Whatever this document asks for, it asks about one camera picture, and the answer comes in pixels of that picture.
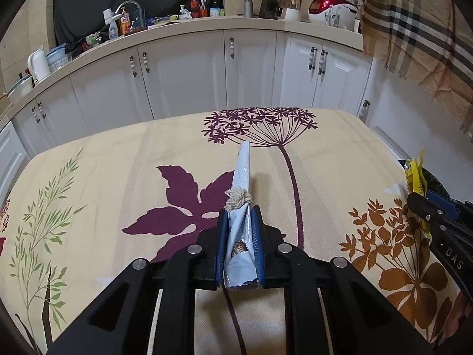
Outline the silver white snack wrapper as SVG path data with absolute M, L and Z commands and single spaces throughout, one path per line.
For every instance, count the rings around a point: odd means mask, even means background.
M 224 255 L 224 286 L 251 287 L 257 282 L 256 259 L 252 238 L 249 142 L 241 144 L 232 187 L 224 209 L 229 217 L 229 237 Z

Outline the yellow snack wrapper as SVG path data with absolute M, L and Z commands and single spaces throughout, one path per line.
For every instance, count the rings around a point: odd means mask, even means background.
M 410 195 L 411 193 L 416 193 L 426 198 L 427 181 L 422 173 L 424 150 L 425 148 L 422 148 L 417 156 L 408 158 L 404 163 L 402 163 L 402 167 L 405 172 L 408 194 Z M 422 238 L 426 238 L 428 242 L 430 242 L 430 225 L 426 221 L 421 220 L 419 216 L 415 216 L 412 211 L 408 212 L 408 216 L 409 221 L 414 223 L 413 229 L 421 229 Z

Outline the black trash bin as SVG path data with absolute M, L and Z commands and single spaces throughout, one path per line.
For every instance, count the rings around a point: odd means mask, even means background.
M 404 163 L 405 161 L 406 161 L 405 159 L 400 159 L 399 164 L 402 166 L 402 163 Z M 444 196 L 449 200 L 451 199 L 451 196 L 448 193 L 447 189 L 445 189 L 445 187 L 440 183 L 440 181 L 433 174 L 431 174 L 427 169 L 425 169 L 423 165 L 422 165 L 422 173 L 427 181 L 427 191 L 428 190 L 434 191 L 437 194 Z

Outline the white kitchen cabinets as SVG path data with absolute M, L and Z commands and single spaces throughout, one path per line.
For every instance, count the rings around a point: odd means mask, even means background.
M 211 30 L 76 60 L 1 118 L 1 190 L 37 154 L 134 123 L 238 107 L 338 109 L 398 159 L 425 165 L 454 198 L 472 198 L 472 138 L 439 104 L 362 52 L 276 30 Z

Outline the floral beige tablecloth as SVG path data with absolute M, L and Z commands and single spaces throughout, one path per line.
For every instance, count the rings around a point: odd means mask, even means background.
M 1 206 L 1 352 L 45 354 L 132 260 L 195 243 L 243 142 L 267 224 L 346 258 L 435 348 L 472 352 L 472 307 L 409 214 L 399 162 L 354 115 L 296 107 L 137 123 L 32 158 Z

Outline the plaid beige blanket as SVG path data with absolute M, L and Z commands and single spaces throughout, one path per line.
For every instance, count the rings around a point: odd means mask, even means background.
M 364 52 L 472 134 L 472 29 L 453 0 L 363 0 Z

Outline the small white spray bottle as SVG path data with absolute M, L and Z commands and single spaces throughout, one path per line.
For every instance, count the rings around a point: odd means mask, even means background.
M 192 19 L 192 14 L 185 8 L 184 5 L 180 6 L 179 19 L 180 20 Z

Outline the red white rice cooker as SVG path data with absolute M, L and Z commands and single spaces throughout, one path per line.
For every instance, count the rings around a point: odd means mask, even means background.
M 354 31 L 358 8 L 347 0 L 313 0 L 308 9 L 309 21 L 327 27 Z

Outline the chrome sink faucet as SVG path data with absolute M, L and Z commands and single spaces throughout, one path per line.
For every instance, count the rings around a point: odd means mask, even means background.
M 145 30 L 147 28 L 145 12 L 141 7 L 141 4 L 134 0 L 122 2 L 115 10 L 115 16 L 118 17 L 118 20 L 121 16 L 121 7 L 125 7 L 126 11 L 130 14 L 131 29 L 127 35 Z

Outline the white blue detergent bottle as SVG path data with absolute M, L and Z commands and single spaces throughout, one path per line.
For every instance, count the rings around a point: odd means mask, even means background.
M 112 17 L 108 18 L 108 37 L 110 40 L 119 37 L 119 29 L 116 24 L 116 20 Z

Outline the dark red sauce bottle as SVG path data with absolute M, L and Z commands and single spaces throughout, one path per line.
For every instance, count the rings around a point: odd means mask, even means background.
M 200 17 L 200 3 L 199 0 L 190 0 L 190 11 L 192 18 L 199 18 Z

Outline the orange dish soap bottle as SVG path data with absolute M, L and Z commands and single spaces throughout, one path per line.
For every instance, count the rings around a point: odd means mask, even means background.
M 121 16 L 119 18 L 120 33 L 126 35 L 131 29 L 130 14 L 126 11 L 125 7 L 121 7 Z

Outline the black knife block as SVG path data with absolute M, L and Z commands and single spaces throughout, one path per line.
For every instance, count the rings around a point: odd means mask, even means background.
M 280 0 L 262 0 L 258 18 L 276 19 Z

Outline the steel thermos bottle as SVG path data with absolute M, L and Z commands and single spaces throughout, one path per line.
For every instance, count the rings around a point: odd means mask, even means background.
M 245 18 L 252 18 L 252 0 L 244 0 L 243 2 L 243 15 Z

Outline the clear plastic containers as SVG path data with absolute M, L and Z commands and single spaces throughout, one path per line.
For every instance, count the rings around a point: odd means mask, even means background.
M 55 47 L 46 55 L 46 60 L 52 73 L 61 69 L 72 60 L 70 45 L 63 43 Z

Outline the white blender jug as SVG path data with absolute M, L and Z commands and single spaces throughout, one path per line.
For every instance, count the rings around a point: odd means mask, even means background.
M 299 22 L 301 20 L 302 0 L 281 0 L 281 18 L 287 22 Z

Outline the white pot with lid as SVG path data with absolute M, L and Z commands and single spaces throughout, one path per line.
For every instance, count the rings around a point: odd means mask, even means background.
M 16 104 L 34 88 L 34 79 L 31 74 L 27 74 L 19 79 L 8 91 L 7 98 L 11 104 Z

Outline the white electric kettle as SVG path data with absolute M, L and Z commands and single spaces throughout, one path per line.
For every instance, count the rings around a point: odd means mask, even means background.
M 41 46 L 32 52 L 27 59 L 27 66 L 32 74 L 35 83 L 39 83 L 51 74 L 51 69 L 47 62 L 46 53 Z

